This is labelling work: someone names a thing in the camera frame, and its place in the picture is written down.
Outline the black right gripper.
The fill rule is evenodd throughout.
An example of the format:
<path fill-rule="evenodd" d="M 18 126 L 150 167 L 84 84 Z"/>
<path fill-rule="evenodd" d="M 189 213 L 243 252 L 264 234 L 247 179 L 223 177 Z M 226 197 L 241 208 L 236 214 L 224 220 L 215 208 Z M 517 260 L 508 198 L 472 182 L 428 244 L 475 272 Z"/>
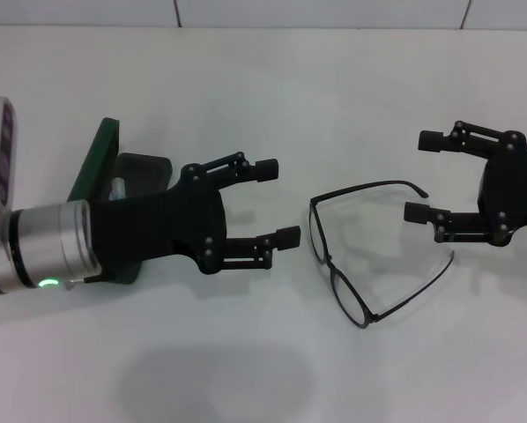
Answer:
<path fill-rule="evenodd" d="M 479 185 L 479 212 L 452 212 L 407 202 L 404 220 L 432 224 L 437 243 L 508 245 L 527 226 L 527 141 L 515 130 L 498 131 L 456 121 L 448 135 L 422 130 L 418 149 L 462 152 L 486 159 Z"/>

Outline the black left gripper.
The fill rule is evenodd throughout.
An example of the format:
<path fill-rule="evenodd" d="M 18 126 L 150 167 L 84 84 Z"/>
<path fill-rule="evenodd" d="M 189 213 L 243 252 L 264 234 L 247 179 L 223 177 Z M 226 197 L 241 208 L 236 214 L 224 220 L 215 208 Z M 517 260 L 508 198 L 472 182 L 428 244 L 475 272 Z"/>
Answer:
<path fill-rule="evenodd" d="M 141 263 L 164 256 L 192 259 L 203 274 L 269 270 L 273 251 L 296 249 L 301 228 L 290 226 L 252 238 L 226 238 L 220 189 L 278 179 L 276 159 L 251 164 L 243 152 L 189 164 L 170 186 L 169 162 L 117 162 L 109 175 L 125 182 L 123 199 L 107 193 L 91 205 L 92 249 L 101 267 L 95 282 L 131 282 Z"/>

